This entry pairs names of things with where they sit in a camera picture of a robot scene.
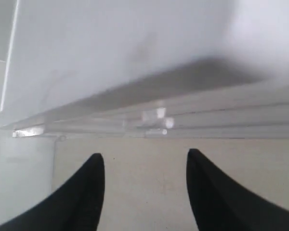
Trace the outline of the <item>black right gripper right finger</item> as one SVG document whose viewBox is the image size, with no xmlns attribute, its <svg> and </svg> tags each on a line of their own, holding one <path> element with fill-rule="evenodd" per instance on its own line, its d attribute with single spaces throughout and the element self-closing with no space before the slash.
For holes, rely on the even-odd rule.
<svg viewBox="0 0 289 231">
<path fill-rule="evenodd" d="M 190 205 L 200 231 L 289 231 L 289 211 L 233 180 L 198 149 L 186 163 Z"/>
</svg>

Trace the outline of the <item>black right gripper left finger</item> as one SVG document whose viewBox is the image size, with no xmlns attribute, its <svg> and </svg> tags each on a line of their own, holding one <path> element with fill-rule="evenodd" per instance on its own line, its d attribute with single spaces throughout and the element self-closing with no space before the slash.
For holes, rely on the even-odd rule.
<svg viewBox="0 0 289 231">
<path fill-rule="evenodd" d="M 104 160 L 92 154 L 61 187 L 0 231 L 95 231 L 103 202 Z"/>
</svg>

